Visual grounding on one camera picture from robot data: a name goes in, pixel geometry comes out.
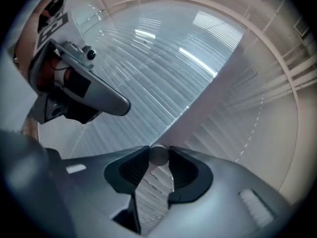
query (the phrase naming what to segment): air vent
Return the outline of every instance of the air vent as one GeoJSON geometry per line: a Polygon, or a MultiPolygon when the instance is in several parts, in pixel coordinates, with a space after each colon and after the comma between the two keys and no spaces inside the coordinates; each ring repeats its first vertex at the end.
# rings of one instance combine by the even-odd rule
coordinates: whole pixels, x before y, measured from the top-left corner
{"type": "Polygon", "coordinates": [[[259,228],[265,227],[274,220],[273,213],[253,190],[245,189],[239,195],[259,228]]]}
{"type": "Polygon", "coordinates": [[[294,29],[296,32],[303,38],[303,36],[308,32],[309,26],[303,19],[303,17],[300,17],[297,22],[294,25],[294,29]]]}

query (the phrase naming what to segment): sticker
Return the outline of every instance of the sticker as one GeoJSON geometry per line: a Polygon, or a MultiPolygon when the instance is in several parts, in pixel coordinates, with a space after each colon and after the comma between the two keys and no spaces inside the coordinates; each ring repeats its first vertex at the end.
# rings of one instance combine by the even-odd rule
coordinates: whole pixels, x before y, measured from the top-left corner
{"type": "Polygon", "coordinates": [[[55,20],[51,25],[49,25],[47,28],[45,28],[39,35],[38,40],[38,46],[37,49],[48,39],[50,39],[50,36],[56,32],[59,28],[61,28],[63,25],[68,23],[68,14],[65,13],[61,17],[59,17],[57,20],[55,20]]]}

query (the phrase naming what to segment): wall vent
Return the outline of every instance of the wall vent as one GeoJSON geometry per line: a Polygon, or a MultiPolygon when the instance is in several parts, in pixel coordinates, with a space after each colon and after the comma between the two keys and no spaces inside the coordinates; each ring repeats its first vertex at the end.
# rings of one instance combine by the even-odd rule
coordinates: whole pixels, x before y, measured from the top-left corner
{"type": "Polygon", "coordinates": [[[297,20],[293,27],[302,38],[309,30],[309,26],[302,16],[297,20]]]}

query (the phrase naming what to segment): metal cylinder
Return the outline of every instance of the metal cylinder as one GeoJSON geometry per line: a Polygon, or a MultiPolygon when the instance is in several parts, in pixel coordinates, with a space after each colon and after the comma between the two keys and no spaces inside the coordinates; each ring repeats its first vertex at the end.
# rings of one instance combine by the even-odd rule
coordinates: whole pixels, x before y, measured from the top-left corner
{"type": "Polygon", "coordinates": [[[155,166],[163,166],[169,160],[168,148],[162,144],[155,144],[150,148],[150,162],[155,166]]]}

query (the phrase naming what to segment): black plastic bracket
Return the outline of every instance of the black plastic bracket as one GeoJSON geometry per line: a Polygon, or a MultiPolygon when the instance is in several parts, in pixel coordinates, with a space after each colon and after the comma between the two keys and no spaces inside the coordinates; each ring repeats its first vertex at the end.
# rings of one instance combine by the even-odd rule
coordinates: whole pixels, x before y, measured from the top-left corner
{"type": "Polygon", "coordinates": [[[211,186],[210,168],[188,154],[182,148],[170,146],[169,169],[174,178],[174,192],[168,196],[168,206],[196,201],[211,186]]]}
{"type": "Polygon", "coordinates": [[[149,168],[149,149],[149,146],[144,146],[105,168],[105,179],[116,192],[134,194],[149,168]]]}

